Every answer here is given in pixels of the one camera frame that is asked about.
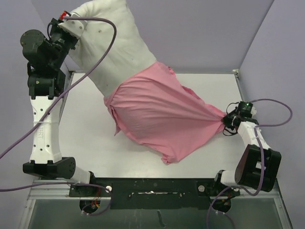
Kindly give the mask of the pink pillow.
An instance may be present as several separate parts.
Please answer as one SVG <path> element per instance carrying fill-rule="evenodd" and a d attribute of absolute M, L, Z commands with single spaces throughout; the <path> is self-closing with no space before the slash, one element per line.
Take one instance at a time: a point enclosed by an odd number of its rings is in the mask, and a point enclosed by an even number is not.
<path fill-rule="evenodd" d="M 141 38 L 125 0 L 92 0 L 73 10 L 80 17 L 105 18 L 117 29 L 115 41 L 96 69 L 89 74 L 98 90 L 108 97 L 125 80 L 147 69 L 156 58 Z M 105 22 L 88 22 L 70 57 L 87 73 L 105 53 L 113 38 L 113 27 Z"/>

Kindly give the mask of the pink satin rose pillowcase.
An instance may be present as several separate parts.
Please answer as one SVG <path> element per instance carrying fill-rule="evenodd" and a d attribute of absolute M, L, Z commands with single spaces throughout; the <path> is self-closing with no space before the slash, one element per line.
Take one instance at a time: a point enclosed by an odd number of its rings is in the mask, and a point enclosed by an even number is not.
<path fill-rule="evenodd" d="M 118 86 L 104 99 L 116 131 L 176 163 L 224 128 L 225 114 L 182 86 L 175 72 L 156 62 Z"/>

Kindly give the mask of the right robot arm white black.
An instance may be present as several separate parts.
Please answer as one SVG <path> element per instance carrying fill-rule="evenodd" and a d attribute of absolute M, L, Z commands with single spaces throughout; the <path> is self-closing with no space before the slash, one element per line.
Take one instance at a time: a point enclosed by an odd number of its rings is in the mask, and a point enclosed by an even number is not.
<path fill-rule="evenodd" d="M 239 135 L 245 150 L 235 170 L 220 170 L 212 183 L 215 194 L 223 195 L 229 187 L 249 187 L 256 191 L 273 189 L 281 162 L 281 154 L 264 140 L 259 123 L 253 118 L 255 108 L 250 102 L 235 103 L 236 107 L 222 119 L 225 130 Z"/>

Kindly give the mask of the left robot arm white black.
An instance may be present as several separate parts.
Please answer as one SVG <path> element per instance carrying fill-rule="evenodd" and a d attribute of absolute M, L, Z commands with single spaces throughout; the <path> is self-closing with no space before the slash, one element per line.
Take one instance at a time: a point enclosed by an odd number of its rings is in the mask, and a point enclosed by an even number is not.
<path fill-rule="evenodd" d="M 97 190 L 92 172 L 76 165 L 73 157 L 63 157 L 59 143 L 61 106 L 66 75 L 61 66 L 70 50 L 75 49 L 87 22 L 52 19 L 46 37 L 29 30 L 20 38 L 22 54 L 28 61 L 28 88 L 33 110 L 33 146 L 23 172 L 37 177 L 66 179 L 81 183 L 80 191 L 92 196 Z"/>

